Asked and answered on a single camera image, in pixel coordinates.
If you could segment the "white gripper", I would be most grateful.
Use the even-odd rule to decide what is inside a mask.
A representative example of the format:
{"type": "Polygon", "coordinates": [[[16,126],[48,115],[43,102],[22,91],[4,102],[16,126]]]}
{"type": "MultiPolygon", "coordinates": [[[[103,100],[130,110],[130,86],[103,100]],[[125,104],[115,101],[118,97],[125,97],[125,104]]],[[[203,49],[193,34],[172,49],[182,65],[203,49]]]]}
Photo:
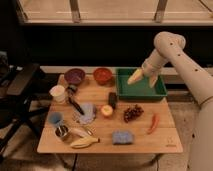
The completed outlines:
{"type": "Polygon", "coordinates": [[[152,64],[146,59],[141,68],[137,69],[128,79],[128,84],[133,84],[143,78],[143,74],[149,77],[149,87],[153,88],[158,80],[158,75],[161,72],[161,68],[152,64]]]}

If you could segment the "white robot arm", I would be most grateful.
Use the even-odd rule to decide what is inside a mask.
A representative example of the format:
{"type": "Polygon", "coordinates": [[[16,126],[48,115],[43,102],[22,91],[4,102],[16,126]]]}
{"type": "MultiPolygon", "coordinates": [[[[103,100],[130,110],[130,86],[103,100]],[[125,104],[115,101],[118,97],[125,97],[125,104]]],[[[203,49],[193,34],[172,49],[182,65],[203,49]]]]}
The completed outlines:
{"type": "Polygon", "coordinates": [[[160,32],[154,38],[154,50],[128,79],[133,84],[144,76],[153,87],[164,65],[170,62],[200,105],[195,119],[194,138],[188,160],[189,171],[213,171],[213,76],[184,51],[182,35],[160,32]]]}

